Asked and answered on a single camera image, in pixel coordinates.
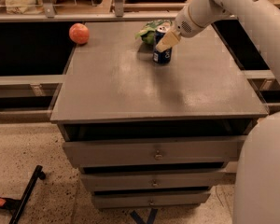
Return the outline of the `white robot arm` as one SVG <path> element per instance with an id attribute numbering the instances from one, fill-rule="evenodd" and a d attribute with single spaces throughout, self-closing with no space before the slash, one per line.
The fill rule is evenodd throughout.
<path id="1" fill-rule="evenodd" d="M 181 37 L 193 37 L 230 15 L 268 65 L 242 75 L 280 86 L 280 9 L 268 0 L 192 0 L 177 14 L 157 50 L 171 48 Z M 262 119 L 245 139 L 237 164 L 232 224 L 280 224 L 280 111 Z"/>

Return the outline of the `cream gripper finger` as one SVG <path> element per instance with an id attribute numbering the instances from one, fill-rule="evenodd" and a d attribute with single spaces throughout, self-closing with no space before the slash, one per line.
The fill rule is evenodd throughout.
<path id="1" fill-rule="evenodd" d="M 163 38 L 157 43 L 156 50 L 158 52 L 164 52 L 167 49 L 172 48 L 180 42 L 181 35 L 175 29 L 170 29 Z"/>

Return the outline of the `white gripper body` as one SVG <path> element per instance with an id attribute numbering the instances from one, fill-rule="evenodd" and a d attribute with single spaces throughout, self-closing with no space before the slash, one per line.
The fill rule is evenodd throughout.
<path id="1" fill-rule="evenodd" d="M 184 6 L 175 17 L 175 29 L 181 36 L 190 38 L 200 33 L 207 23 L 207 10 L 204 7 Z"/>

